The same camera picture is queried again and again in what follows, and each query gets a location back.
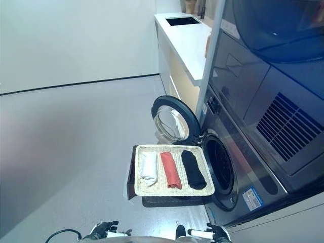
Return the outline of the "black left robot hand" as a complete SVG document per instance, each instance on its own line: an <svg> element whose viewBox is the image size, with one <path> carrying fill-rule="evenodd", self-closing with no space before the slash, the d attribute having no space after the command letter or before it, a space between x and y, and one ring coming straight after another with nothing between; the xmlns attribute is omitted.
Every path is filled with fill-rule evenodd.
<svg viewBox="0 0 324 243"><path fill-rule="evenodd" d="M84 238L97 240L111 237L128 236L125 233L117 232L118 224L118 221L100 222L97 225L95 225L90 234L88 234Z"/></svg>

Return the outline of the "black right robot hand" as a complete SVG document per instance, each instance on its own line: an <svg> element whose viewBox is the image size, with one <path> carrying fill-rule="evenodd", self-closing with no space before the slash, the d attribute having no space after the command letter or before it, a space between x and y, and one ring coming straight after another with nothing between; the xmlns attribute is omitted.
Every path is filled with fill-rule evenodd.
<svg viewBox="0 0 324 243"><path fill-rule="evenodd" d="M209 242L231 242L225 228L212 223L207 223L206 230L188 229L187 233L191 236L206 239Z"/></svg>

